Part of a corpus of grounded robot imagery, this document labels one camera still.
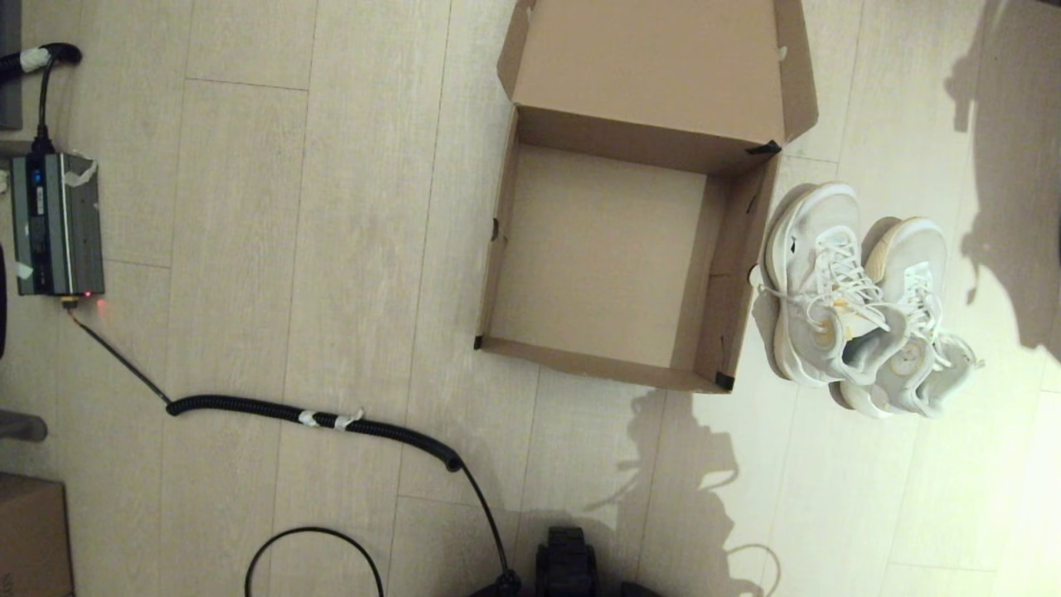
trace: shoelace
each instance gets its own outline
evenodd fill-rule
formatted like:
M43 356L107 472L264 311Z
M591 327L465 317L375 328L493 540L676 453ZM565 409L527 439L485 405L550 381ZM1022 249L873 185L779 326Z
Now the shoelace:
M934 371L943 371L954 367L943 356L943 344L939 338L941 318L936 314L941 312L939 298L932 289L932 275L926 268L914 267L906 271L907 292L903 295L903 305L908 311L910 336L920 338L933 348L935 358Z
M819 283L819 288L821 286L828 287L811 296L810 300L806 298L799 300L798 297L767 287L765 284L760 284L760 289L773 294L782 301L802 305L806 320L819 333L825 332L825 328L811 314L815 305L819 303L830 306L841 304L885 332L890 332L884 314L876 309L886 305L882 300L883 293L880 286L866 275L853 240L842 236L820 238L817 249L815 268L819 273L824 268L829 277L825 283Z

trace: black cable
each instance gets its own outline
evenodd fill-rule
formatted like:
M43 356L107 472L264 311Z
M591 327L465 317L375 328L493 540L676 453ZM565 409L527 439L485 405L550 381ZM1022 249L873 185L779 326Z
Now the black cable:
M39 130L41 126L45 127L45 131L48 130L48 82L52 77L52 67L58 59L58 52L52 53L48 57L48 64L45 65L45 74L40 77L40 102L37 106L37 129Z
M40 102L37 106L37 137L33 139L33 153L55 153L55 145L48 133L48 82L52 77L52 67L58 60L58 52L52 52L45 65L40 78Z
M152 391L158 396L158 398L162 399L162 401L167 405L166 412L169 414L171 417L178 417L185 412L189 412L192 410L210 409L210 410L225 410L229 412L243 412L246 415L256 415L258 417L266 417L269 419L278 419L280 421L300 423L305 425L307 424L307 422L303 421L303 418L307 417L307 414L312 412L311 418L313 420L312 421L313 424L324 428L330 428L330 429L335 428L335 424L338 421L338 416L334 414L309 411L307 409L298 408L292 405L281 405L266 401L259 401L255 399L241 399L237 397L221 397L213 394L205 394L197 397L188 397L185 399L180 399L178 401L171 401L169 397L167 397L166 393L158 388L158 386L155 386L155 384L153 384L151 380L147 379L147 376L140 373L140 371L133 364L126 361L125 357L123 357L114 347L111 347L106 340L104 340L100 335L98 335L87 326L81 323L81 321L77 320L76 317L74 317L73 312L70 311L72 309L71 305L76 305L76 302L74 301L67 302L67 308L68 308L67 313L70 314L70 319L72 319L73 322L76 323L79 328L81 328L89 336L91 336L92 339L94 339L104 349L106 349L107 352L110 353L116 359L118 359L119 363L125 366L125 369L129 370L129 372L132 372L133 375L135 375L138 380L140 380L140 382L143 382L149 388L151 388ZM475 477L472 476L471 471L468 469L468 466L465 464L465 462L460 459L460 456L456 453L456 451L454 451L450 446L443 444L442 442L439 442L434 438L424 436L423 434L414 432L412 429L406 429L405 427L392 425L389 423L380 423L377 421L366 421L364 419L360 419L346 423L341 427L341 429L349 432L351 434L362 434L366 436L385 438L388 440L394 440L397 442L401 442L403 444L411 445L442 461L442 463L446 464L446 469L449 470L451 473L456 473L457 471L464 471L465 476L468 477L468 482L471 484L472 490L475 491L475 497L479 498L479 504L480 506L483 507L483 512L486 514L486 522L490 525L490 532L493 534L493 544L498 549L498 559L501 561L501 577L499 577L498 579L498 584L499 586L504 585L508 589L511 589L512 594L515 594L515 592L518 591L519 579L516 576L516 573L508 567L508 558L505 556L505 546L501 542L501 533L498 531L498 524L493 520L493 513L490 511L490 506L489 504L487 504L486 497L483 495L483 491L480 489L479 484L475 481ZM262 551L264 551L265 548L268 547L277 539L284 537L285 534L291 534L291 532L297 532L297 531L298 530L296 529L294 531L286 531L285 533L281 533L269 540L265 545L262 546L261 549L259 549L258 554L255 556L255 560L251 561L250 569L247 570L246 586L248 591L247 593L248 597L250 595L249 594L250 573L254 570L254 565L257 562L259 556L261 556ZM340 537L341 539L349 540L349 538L346 538L345 535L342 535L341 533L331 531L329 529L319 529L319 532L325 532L327 534L333 534L335 537ZM355 547L361 549L361 547L358 546L356 543L353 543L353 540L349 541ZM368 561L369 564L372 565L372 568L375 570L376 566L375 564L372 564L371 558L368 558Z
M479 504L483 507L483 512L486 513L486 522L490 523L490 532L493 533L493 544L497 546L498 557L501 559L501 574L504 576L509 573L508 559L505 558L505 546L501 543L501 533L498 532L498 524L493 521L493 513L490 512L490 506L486 504L486 498L483 497L483 492L479 489L475 477L471 476L471 470L468 469L467 464L465 464L464 471L465 476L468 477L468 482L471 484L471 489L475 490L475 497L479 498Z
M75 324L77 324L77 328L84 330L86 334L88 334L89 336L91 336L93 340L95 340L104 349L106 349L107 352L110 353L110 355L112 357L115 357L116 359L118 359L118 363L122 364L123 366L125 366L125 369L129 370L129 373L132 373L133 375L136 375L137 380L139 380L140 382L143 382L143 384L145 386L147 386L149 388L151 388L151 391L155 392L156 397L158 397L159 399L162 399L163 403L166 403L167 405L173 404L173 401L171 401L170 398L166 396L166 392L163 392L158 386L155 386L155 384L151 380L149 380L146 375L140 373L140 370L137 369L133 364L131 364L129 362L125 361L125 357L123 357L121 355L121 353L119 353L114 347L110 346L109 343L107 343L106 340L104 340L99 334L97 334L95 332L93 332L92 329L90 329L87 326L81 323L81 320L79 320L73 315L73 312L67 311L67 314L69 314L70 315L70 319L72 319L73 322Z
M361 544L358 543L356 541L354 541L353 539L351 539L351 538L349 538L349 537L347 537L347 535L345 535L345 534L343 534L343 533L341 533L338 531L333 531L331 529L326 529L324 527L298 527L297 529L286 530L286 531L283 531L280 534L274 535L273 539L266 541L261 547L259 547L258 548L258 552L255 554L255 557L250 560L250 565L247 566L247 574L246 574L246 576L243 578L243 595L244 595L244 597L251 597L251 594L250 594L250 581L254 579L255 566L258 565L258 560L262 557L262 554L264 554L265 550L268 549L268 546L273 545L274 543L276 543L277 541L279 541L280 539L283 539L283 538L288 537L289 534L303 533L303 532L305 533L314 532L314 533L321 533L321 534L330 534L330 535L332 535L334 538L342 539L343 541L345 541L345 542L349 543L350 545L352 545L358 551L361 551L361 555L365 557L365 561L368 562L368 567L370 567L372 569L372 578L376 579L376 592L379 594L380 597L383 597L383 579L380 578L380 570L379 570L379 568L376 567L376 562L372 561L372 557L368 555L368 551L366 551L365 548L362 547Z

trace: open cardboard box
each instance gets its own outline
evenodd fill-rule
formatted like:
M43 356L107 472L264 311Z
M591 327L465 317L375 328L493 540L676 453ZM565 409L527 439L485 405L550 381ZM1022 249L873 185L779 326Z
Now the open cardboard box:
M781 146L817 121L799 0L520 0L475 348L732 390Z

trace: box flap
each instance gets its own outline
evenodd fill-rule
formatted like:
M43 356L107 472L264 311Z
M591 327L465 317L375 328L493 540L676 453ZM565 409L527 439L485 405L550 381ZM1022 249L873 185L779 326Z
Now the box flap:
M782 140L772 4L538 0L510 96L521 106L755 144ZM506 76L524 40L520 27L506 43Z
M501 86L512 99L516 91L516 78L520 74L520 63L523 62L523 47L526 45L527 32L530 30L530 13L537 0L519 0L512 8L512 18L508 21L508 35L501 48L498 58L498 77Z
M818 122L818 95L814 86L803 3L800 0L775 0L773 12L778 22L781 95L787 143Z

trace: white sneaker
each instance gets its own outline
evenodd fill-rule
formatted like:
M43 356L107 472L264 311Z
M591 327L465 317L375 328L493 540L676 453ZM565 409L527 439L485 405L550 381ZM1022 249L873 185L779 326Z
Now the white sneaker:
M905 344L906 318L866 276L854 190L829 182L796 199L766 245L766 271L781 298L773 354L789 380L814 388L871 385ZM847 348L862 337L857 352Z
M926 217L894 225L870 252L866 271L880 283L884 301L906 315L910 336L873 385L840 384L843 399L858 412L874 419L904 411L938 417L977 367L969 346L939 329L945 266L943 232Z

